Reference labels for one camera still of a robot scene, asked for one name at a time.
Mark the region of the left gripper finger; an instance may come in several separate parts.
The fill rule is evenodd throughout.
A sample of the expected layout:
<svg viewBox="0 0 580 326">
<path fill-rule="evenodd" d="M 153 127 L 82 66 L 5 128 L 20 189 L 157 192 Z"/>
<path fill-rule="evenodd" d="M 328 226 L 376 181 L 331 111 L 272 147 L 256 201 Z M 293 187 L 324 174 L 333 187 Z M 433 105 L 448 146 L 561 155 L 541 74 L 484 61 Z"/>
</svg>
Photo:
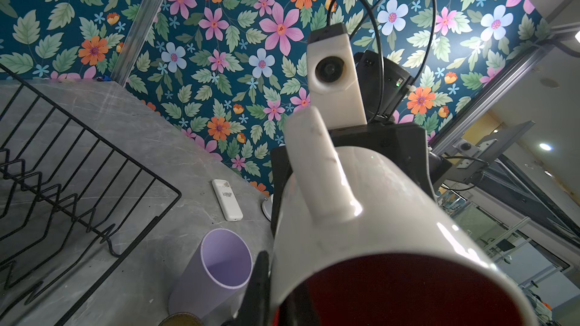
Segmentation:
<svg viewBox="0 0 580 326">
<path fill-rule="evenodd" d="M 223 325 L 308 325 L 308 286 L 304 280 L 279 306 L 271 308 L 270 257 L 261 251 L 238 309 Z"/>
</svg>

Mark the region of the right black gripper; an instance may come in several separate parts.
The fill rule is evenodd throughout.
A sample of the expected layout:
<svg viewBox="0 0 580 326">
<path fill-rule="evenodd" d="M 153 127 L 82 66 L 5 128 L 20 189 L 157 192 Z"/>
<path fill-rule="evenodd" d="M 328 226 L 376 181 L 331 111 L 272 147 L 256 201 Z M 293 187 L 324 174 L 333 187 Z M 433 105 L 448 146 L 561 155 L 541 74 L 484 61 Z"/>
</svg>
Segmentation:
<svg viewBox="0 0 580 326">
<path fill-rule="evenodd" d="M 358 146 L 374 150 L 389 158 L 426 194 L 433 197 L 433 187 L 452 167 L 445 158 L 434 155 L 427 148 L 427 133 L 415 123 L 372 123 L 329 131 L 336 147 Z M 270 152 L 273 172 L 273 210 L 270 229 L 276 233 L 280 216 L 282 193 L 292 174 L 292 166 L 284 147 Z"/>
</svg>

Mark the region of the white mug red inside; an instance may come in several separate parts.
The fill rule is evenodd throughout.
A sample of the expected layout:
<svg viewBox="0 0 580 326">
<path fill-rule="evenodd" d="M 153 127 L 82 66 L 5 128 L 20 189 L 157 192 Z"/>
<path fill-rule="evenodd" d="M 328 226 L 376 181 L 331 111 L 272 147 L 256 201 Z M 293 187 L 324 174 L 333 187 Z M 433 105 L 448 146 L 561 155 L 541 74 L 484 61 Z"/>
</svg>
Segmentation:
<svg viewBox="0 0 580 326">
<path fill-rule="evenodd" d="M 535 325 L 518 286 L 391 160 L 335 147 L 315 107 L 285 124 L 292 175 L 271 308 L 301 282 L 308 325 Z"/>
</svg>

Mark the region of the black wire dish rack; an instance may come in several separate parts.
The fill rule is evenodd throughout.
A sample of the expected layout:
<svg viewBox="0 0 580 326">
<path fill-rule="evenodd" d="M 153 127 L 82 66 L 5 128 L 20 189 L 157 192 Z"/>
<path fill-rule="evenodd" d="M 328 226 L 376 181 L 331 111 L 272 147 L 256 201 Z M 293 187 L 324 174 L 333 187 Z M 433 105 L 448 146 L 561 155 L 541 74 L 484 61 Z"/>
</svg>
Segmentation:
<svg viewBox="0 0 580 326">
<path fill-rule="evenodd" d="M 11 74 L 1 83 L 1 323 L 60 294 L 65 324 L 181 196 Z"/>
</svg>

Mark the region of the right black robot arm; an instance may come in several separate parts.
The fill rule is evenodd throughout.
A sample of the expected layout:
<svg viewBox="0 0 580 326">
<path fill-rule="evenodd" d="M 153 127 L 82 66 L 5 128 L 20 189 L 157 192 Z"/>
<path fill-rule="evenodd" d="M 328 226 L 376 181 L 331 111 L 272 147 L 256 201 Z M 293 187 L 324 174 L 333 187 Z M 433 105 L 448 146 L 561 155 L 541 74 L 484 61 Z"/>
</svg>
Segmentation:
<svg viewBox="0 0 580 326">
<path fill-rule="evenodd" d="M 373 111 L 382 100 L 381 111 L 392 111 L 413 77 L 385 58 L 385 78 L 380 82 L 379 56 L 372 51 L 355 54 L 354 61 L 364 107 Z M 368 125 L 331 130 L 330 136 L 336 147 L 371 149 L 389 158 L 431 197 L 435 197 L 435 183 L 451 168 L 449 161 L 429 152 L 426 130 L 397 113 L 387 119 L 378 117 Z"/>
</svg>

